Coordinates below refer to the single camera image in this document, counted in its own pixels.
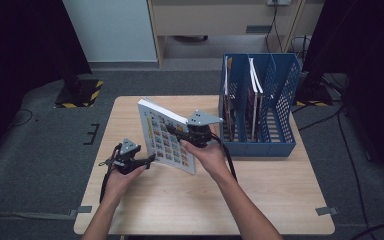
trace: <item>yellow and black hazard tape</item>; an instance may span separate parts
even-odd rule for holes
[[[66,102],[66,103],[55,104],[55,107],[56,108],[91,107],[95,103],[95,100],[99,95],[99,91],[101,90],[101,86],[103,83],[104,81],[102,80],[97,81],[94,92],[92,93],[90,100],[88,102],[83,102],[83,103]]]
[[[324,101],[296,101],[297,106],[319,106],[326,107],[332,105],[332,102],[324,102]]]

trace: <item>person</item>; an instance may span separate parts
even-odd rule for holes
[[[209,144],[205,148],[197,148],[191,143],[181,140],[180,144],[192,153],[202,164],[211,178],[217,183],[230,212],[235,219],[242,239],[283,239],[273,224],[255,206],[246,193],[233,178],[219,144]],[[95,216],[86,229],[82,239],[105,239],[111,225],[111,219],[121,197],[130,183],[138,177],[144,168],[122,175],[113,171],[108,179],[104,198]]]

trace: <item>wooden table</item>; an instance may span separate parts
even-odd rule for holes
[[[98,164],[113,148],[129,138],[143,146],[136,158],[146,157],[137,102],[141,97],[115,100],[96,157],[74,231],[83,234],[99,205],[103,176]],[[217,115],[218,96],[153,96],[155,102],[188,118],[200,109]],[[326,203],[307,152],[291,117],[296,147],[288,158],[234,158],[239,184],[281,234],[332,234],[330,215],[319,216],[316,208]],[[197,174],[152,163],[129,188],[117,208],[110,234],[120,235],[238,235],[233,217],[215,182],[197,161]]]

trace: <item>book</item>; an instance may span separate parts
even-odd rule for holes
[[[259,109],[261,109],[263,89],[260,85],[257,70],[254,65],[254,58],[249,58],[249,74],[251,85],[248,88],[248,97],[246,105],[246,119],[251,125],[251,142],[258,141]]]
[[[236,114],[231,99],[234,96],[229,88],[230,71],[232,69],[232,57],[225,56],[224,59],[224,96],[223,96],[223,118],[226,119],[228,140],[233,142],[235,139]]]
[[[138,102],[148,156],[156,154],[155,162],[170,165],[190,174],[196,173],[195,157],[180,145],[167,125],[188,132],[187,119],[159,106],[150,98]]]

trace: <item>book cover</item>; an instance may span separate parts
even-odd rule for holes
[[[187,132],[187,119],[159,106],[149,98],[141,99],[138,109],[148,156],[156,154],[155,162],[195,174],[194,156],[180,145],[176,136],[170,134],[166,127],[170,125]]]

